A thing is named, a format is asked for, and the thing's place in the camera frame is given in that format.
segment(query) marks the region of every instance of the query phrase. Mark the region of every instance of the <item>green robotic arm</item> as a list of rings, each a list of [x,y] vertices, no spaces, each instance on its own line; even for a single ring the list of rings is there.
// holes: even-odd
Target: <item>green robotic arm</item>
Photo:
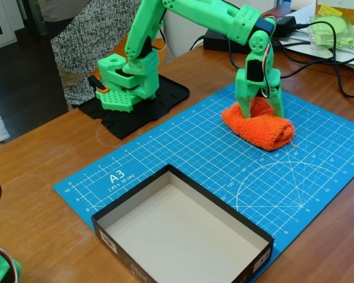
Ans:
[[[274,20],[260,18],[261,13],[248,5],[238,9],[222,0],[143,0],[125,47],[128,62],[117,54],[99,60],[106,89],[97,90],[96,96],[103,108],[130,112],[139,101],[155,98],[159,61],[152,41],[167,9],[241,45],[249,42],[252,52],[236,76],[235,95],[243,115],[250,117],[249,100],[263,94],[276,114],[283,116],[280,72],[272,68],[270,38],[276,26]]]

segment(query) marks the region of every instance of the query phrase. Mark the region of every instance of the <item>wooden table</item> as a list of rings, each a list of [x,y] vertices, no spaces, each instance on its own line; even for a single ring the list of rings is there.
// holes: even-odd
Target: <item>wooden table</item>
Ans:
[[[273,12],[289,10],[284,5]],[[244,64],[244,55],[234,58]],[[281,52],[275,66],[283,74],[298,68]],[[228,53],[203,48],[161,66],[160,73],[187,86],[190,98],[124,140],[74,110],[0,148],[0,246],[22,263],[22,282],[138,282],[52,186],[235,78]],[[354,94],[354,71],[342,74]],[[314,65],[284,80],[283,89],[354,122],[354,99],[340,94],[332,67]],[[354,282],[354,179],[257,282]]]

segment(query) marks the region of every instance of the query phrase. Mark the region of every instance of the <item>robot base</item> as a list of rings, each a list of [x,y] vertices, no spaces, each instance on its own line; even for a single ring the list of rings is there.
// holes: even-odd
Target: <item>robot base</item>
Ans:
[[[78,108],[89,117],[102,119],[102,125],[118,139],[123,139],[150,121],[157,120],[169,110],[189,97],[189,89],[159,75],[159,88],[154,100],[143,100],[133,106],[130,113],[102,108],[97,98],[81,104]]]

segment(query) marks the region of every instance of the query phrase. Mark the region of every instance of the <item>cutting mat grid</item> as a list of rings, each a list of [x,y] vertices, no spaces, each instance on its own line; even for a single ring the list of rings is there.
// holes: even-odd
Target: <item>cutting mat grid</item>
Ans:
[[[354,124],[284,93],[294,145],[265,152],[221,120],[230,85],[55,185],[90,216],[167,163],[275,237],[272,261],[354,177]]]

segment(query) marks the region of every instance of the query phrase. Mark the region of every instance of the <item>black box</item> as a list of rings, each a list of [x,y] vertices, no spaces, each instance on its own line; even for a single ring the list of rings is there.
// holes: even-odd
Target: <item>black box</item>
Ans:
[[[146,283],[246,283],[273,250],[272,236],[171,165],[92,221]]]

